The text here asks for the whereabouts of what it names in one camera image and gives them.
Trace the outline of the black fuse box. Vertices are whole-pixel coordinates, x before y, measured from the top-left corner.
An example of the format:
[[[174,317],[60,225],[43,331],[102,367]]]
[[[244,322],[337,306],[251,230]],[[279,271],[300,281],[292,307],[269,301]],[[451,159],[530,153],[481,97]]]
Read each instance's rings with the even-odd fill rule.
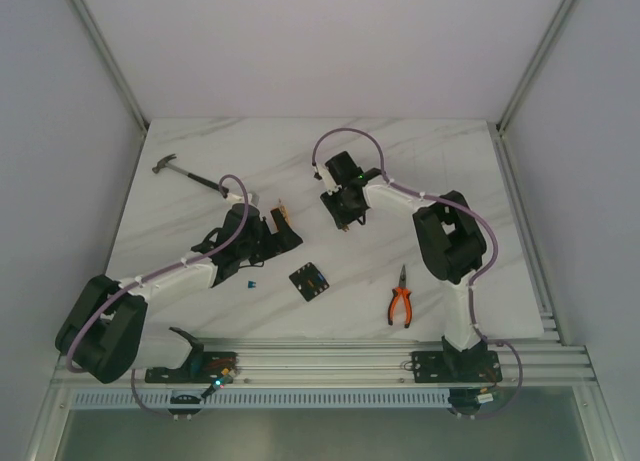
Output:
[[[319,269],[308,262],[289,275],[289,280],[306,302],[329,289],[329,283]]]

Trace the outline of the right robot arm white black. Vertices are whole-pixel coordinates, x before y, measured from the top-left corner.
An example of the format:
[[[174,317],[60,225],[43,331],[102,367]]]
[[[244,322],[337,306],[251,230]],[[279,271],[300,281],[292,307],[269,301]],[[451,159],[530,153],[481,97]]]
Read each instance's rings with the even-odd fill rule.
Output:
[[[313,168],[314,177],[325,186],[321,200],[338,228],[365,224],[371,209],[412,220],[423,263],[441,283],[444,371],[458,383],[480,381],[492,359],[487,342],[477,332],[467,284],[483,267],[487,244],[464,196],[457,191],[444,196],[412,192],[379,168],[362,170],[346,151]]]

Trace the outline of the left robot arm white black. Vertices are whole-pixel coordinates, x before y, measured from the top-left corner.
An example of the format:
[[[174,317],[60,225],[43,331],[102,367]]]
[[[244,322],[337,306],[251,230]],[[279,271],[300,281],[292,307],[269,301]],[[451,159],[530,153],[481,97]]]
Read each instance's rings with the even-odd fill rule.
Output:
[[[131,369],[153,368],[169,370],[182,383],[195,382],[205,367],[203,342],[178,327],[149,325],[147,315],[302,244],[279,209],[271,218],[274,230],[255,206],[238,203],[222,226],[153,280],[91,278],[57,333],[56,349],[74,368],[104,384]]]

